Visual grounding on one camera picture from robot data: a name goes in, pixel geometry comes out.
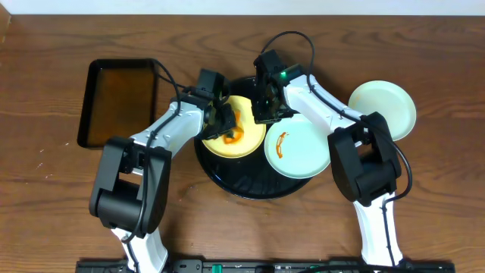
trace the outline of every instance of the white wall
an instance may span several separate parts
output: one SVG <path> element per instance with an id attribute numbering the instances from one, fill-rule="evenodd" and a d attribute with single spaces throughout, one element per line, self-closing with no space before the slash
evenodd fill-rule
<path id="1" fill-rule="evenodd" d="M 0 0 L 0 3 L 11 14 L 485 15 L 485 0 Z"/>

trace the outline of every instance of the wooden table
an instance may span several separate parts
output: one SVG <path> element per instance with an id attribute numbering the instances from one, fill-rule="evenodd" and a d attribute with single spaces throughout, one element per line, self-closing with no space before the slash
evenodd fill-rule
<path id="1" fill-rule="evenodd" d="M 480 17 L 14 16 L 0 45 L 0 263 L 5 271 L 73 271 L 81 258 L 121 258 L 88 213 L 100 151 L 76 143 L 86 73 L 96 58 L 153 57 L 195 84 L 202 67 L 235 79 L 276 33 L 317 47 L 314 74 L 343 102 L 369 80 L 409 92 L 418 122 L 399 141 L 415 175 L 396 204 L 401 251 L 485 270 L 485 19 Z M 307 64 L 298 36 L 274 44 Z M 158 114 L 173 90 L 162 85 Z M 398 181 L 399 190 L 406 179 Z M 192 143 L 174 159 L 164 245 L 206 259 L 358 256 L 352 204 L 330 170 L 297 193 L 251 201 L 205 175 Z"/>

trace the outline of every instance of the orange object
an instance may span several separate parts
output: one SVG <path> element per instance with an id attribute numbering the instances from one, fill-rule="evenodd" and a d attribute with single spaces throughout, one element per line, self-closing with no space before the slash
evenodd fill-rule
<path id="1" fill-rule="evenodd" d="M 233 137 L 228 137 L 226 135 L 222 136 L 222 140 L 224 141 L 224 144 L 234 144 L 240 141 L 243 136 L 244 136 L 244 130 L 243 125 L 241 124 L 241 112 L 240 111 L 235 111 L 234 112 L 236 116 L 236 128 L 233 129 Z"/>
<path id="2" fill-rule="evenodd" d="M 278 154 L 279 158 L 283 158 L 283 153 L 281 152 L 281 144 L 283 144 L 283 140 L 285 137 L 288 136 L 286 132 L 283 132 L 280 137 L 278 137 L 278 141 L 276 142 L 276 153 Z"/>

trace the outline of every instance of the white plate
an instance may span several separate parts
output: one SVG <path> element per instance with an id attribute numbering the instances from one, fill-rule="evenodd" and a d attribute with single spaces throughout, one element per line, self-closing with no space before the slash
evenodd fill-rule
<path id="1" fill-rule="evenodd" d="M 394 83 L 373 80 L 357 87 L 349 100 L 349 107 L 369 115 L 375 111 L 383 115 L 393 140 L 400 140 L 416 123 L 416 106 L 409 94 Z"/>
<path id="2" fill-rule="evenodd" d="M 281 155 L 277 152 L 282 134 Z M 264 153 L 271 167 L 280 174 L 303 179 L 313 177 L 330 164 L 328 133 L 322 132 L 301 114 L 284 118 L 266 133 Z"/>

